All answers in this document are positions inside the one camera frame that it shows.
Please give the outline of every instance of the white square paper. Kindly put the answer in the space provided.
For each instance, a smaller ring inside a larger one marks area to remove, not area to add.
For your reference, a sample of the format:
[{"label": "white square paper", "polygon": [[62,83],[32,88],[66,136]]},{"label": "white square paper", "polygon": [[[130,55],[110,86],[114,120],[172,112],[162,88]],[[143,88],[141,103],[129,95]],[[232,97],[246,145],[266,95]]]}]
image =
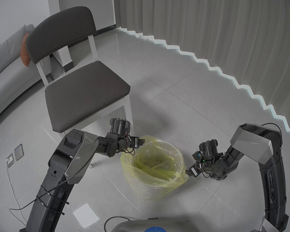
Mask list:
[{"label": "white square paper", "polygon": [[73,214],[84,228],[88,227],[99,219],[90,209],[88,204],[80,207],[75,212],[73,212]]}]

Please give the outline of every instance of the chair seat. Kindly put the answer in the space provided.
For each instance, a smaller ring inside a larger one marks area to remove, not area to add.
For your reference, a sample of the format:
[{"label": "chair seat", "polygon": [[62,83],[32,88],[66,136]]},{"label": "chair seat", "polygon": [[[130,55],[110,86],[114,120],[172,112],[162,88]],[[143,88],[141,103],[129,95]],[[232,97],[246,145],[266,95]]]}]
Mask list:
[{"label": "chair seat", "polygon": [[129,92],[130,86],[102,62],[83,66],[45,89],[52,129],[62,133]]}]

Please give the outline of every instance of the chair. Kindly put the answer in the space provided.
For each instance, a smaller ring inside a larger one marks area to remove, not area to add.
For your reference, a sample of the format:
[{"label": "chair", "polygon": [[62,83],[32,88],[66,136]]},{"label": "chair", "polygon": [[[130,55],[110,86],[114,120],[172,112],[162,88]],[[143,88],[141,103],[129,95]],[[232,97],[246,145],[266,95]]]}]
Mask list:
[{"label": "chair", "polygon": [[[98,61],[93,34],[95,22],[87,7],[77,6],[56,13],[40,23],[27,37],[26,47],[45,84],[45,98],[52,129],[61,137],[73,128],[83,129],[124,106],[131,122],[130,86]],[[40,61],[49,54],[88,36],[94,62],[49,85]]]}]

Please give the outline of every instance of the yellow plastic bag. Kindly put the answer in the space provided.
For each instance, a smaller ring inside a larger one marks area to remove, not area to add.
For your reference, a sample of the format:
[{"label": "yellow plastic bag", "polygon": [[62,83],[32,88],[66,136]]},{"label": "yellow plastic bag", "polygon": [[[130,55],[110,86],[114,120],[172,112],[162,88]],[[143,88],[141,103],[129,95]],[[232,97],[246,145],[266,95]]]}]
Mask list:
[{"label": "yellow plastic bag", "polygon": [[135,155],[122,153],[123,173],[142,199],[159,199],[188,180],[182,153],[173,144],[146,135]]}]

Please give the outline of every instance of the tiled floor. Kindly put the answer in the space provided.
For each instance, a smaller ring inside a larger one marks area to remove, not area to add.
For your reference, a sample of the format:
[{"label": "tiled floor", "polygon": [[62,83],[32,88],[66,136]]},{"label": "tiled floor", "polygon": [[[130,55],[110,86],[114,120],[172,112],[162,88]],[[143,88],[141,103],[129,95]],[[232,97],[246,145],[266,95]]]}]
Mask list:
[{"label": "tiled floor", "polygon": [[[231,80],[208,71],[205,64],[196,63],[192,56],[167,49],[165,44],[155,44],[148,37],[140,35],[137,38],[115,29],[96,36],[95,43],[99,59],[131,86],[137,136],[152,135],[175,144],[189,167],[194,162],[191,155],[202,141],[215,138],[219,141],[219,151],[225,151],[238,125],[275,122],[283,133],[282,155],[286,185],[290,186],[290,157],[287,154],[290,133],[286,132],[282,121],[263,110],[260,102],[251,99],[246,90],[237,90]],[[69,50],[74,69],[93,61],[88,41]],[[64,76],[54,58],[51,61],[54,78]],[[116,110],[84,130],[103,135],[110,129],[112,117],[124,118],[124,109]],[[35,198],[46,175],[47,162],[60,140],[51,128],[42,83],[30,89],[0,116],[1,232],[23,228],[8,211],[17,204],[6,178],[6,157],[17,145],[23,144],[24,157],[15,162],[9,173],[16,198],[20,206],[24,206]],[[75,185],[69,202],[56,232],[102,232],[104,221],[117,215],[132,219],[182,217],[191,220],[201,232],[248,232],[259,228],[264,213],[258,165],[247,157],[241,159],[237,170],[224,181],[203,176],[190,178],[161,200],[143,201],[125,181],[119,155],[108,158],[96,154],[93,168],[88,169],[81,182]],[[73,212],[85,204],[100,219],[83,229]],[[26,219],[31,207],[23,210]],[[120,221],[108,223],[108,231]]]}]

